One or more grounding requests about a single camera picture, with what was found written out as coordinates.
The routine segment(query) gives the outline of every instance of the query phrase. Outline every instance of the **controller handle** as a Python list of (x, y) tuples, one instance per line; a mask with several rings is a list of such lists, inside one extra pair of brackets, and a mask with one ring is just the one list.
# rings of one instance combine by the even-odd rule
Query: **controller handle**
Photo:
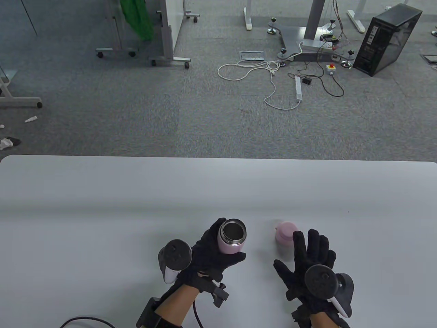
[(305, 285), (315, 297), (331, 302), (343, 317), (351, 317), (354, 282), (349, 275), (334, 273), (329, 267), (317, 264), (306, 271)]
[(174, 283), (177, 275), (191, 263), (191, 247), (181, 239), (173, 239), (158, 253), (158, 262), (164, 282)]

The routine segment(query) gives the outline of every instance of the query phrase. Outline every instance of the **white cable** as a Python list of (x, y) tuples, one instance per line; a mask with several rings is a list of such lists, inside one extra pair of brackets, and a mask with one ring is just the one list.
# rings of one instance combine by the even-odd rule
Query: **white cable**
[[(290, 60), (291, 58), (294, 58), (294, 57), (300, 55), (301, 53), (303, 53), (302, 43), (303, 43), (303, 41), (301, 41), (299, 43), (299, 50), (300, 50), (300, 52), (298, 52), (298, 53), (296, 53), (294, 55), (291, 55), (291, 56), (287, 57), (286, 59), (283, 59), (283, 60), (273, 60), (273, 61), (263, 61), (263, 62), (260, 62), (260, 63), (257, 63), (257, 64), (253, 64), (253, 65), (242, 65), (241, 62), (245, 62), (245, 61), (244, 60), (240, 60), (239, 62), (237, 62), (237, 64), (224, 64), (224, 65), (221, 65), (218, 68), (218, 70), (217, 70), (217, 74), (218, 74), (218, 76), (220, 76), (222, 79), (224, 79), (226, 81), (241, 81), (241, 80), (245, 79), (250, 74), (250, 72), (252, 72), (254, 70), (268, 70), (269, 73), (270, 73), (270, 83), (273, 84), (274, 90), (273, 90), (273, 93), (270, 96), (264, 98), (264, 102), (268, 106), (273, 107), (274, 109), (279, 109), (279, 110), (282, 110), (282, 111), (290, 111), (292, 109), (297, 108), (300, 105), (300, 102), (298, 102), (298, 104), (295, 107), (293, 107), (293, 108), (279, 108), (279, 107), (276, 107), (276, 106), (274, 106), (272, 104), (269, 104), (267, 102), (267, 99), (271, 98), (274, 95), (274, 93), (276, 92), (276, 85), (273, 83), (272, 79), (273, 79), (273, 76), (274, 76), (275, 72), (277, 72), (279, 70), (279, 68), (281, 67), (281, 62), (283, 62), (285, 60)], [(243, 77), (240, 77), (238, 79), (229, 79), (229, 78), (224, 77), (224, 76), (222, 76), (220, 74), (220, 70), (223, 67), (226, 67), (226, 66), (237, 66), (237, 67), (243, 67), (243, 68), (250, 68), (250, 70)]]

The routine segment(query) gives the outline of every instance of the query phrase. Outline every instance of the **forearm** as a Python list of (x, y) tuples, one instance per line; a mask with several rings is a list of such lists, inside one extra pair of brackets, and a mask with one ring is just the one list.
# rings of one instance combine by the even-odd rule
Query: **forearm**
[(198, 294), (197, 288), (182, 285), (158, 306), (155, 313), (164, 320), (181, 326)]
[(325, 312), (312, 314), (309, 318), (312, 328), (338, 328), (335, 322), (333, 322)]

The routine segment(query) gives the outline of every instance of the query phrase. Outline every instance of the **trash on floor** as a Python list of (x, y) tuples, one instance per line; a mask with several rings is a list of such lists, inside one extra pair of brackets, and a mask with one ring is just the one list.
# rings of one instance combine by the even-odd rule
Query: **trash on floor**
[(24, 122), (25, 122), (25, 123), (29, 123), (29, 122), (32, 122), (32, 121), (36, 121), (37, 119), (38, 119), (38, 117), (36, 117), (36, 116), (32, 116), (31, 118), (25, 120)]
[(21, 143), (20, 139), (12, 138), (12, 137), (6, 137), (0, 140), (0, 150), (12, 147), (12, 146), (18, 146)]

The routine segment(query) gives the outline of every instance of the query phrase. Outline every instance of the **black computer case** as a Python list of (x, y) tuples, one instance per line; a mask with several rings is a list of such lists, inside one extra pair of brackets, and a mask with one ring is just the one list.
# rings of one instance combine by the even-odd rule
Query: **black computer case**
[(421, 14), (421, 10), (400, 3), (373, 17), (354, 68), (374, 76), (394, 63)]

